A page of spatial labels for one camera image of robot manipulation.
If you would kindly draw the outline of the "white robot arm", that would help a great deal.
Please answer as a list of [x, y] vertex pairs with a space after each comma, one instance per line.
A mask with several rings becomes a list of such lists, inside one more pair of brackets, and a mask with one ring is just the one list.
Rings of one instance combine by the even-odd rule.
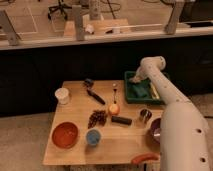
[[161, 116], [160, 171], [211, 171], [206, 133], [208, 123], [192, 103], [163, 73], [162, 56], [144, 57], [133, 80], [149, 78], [165, 109]]

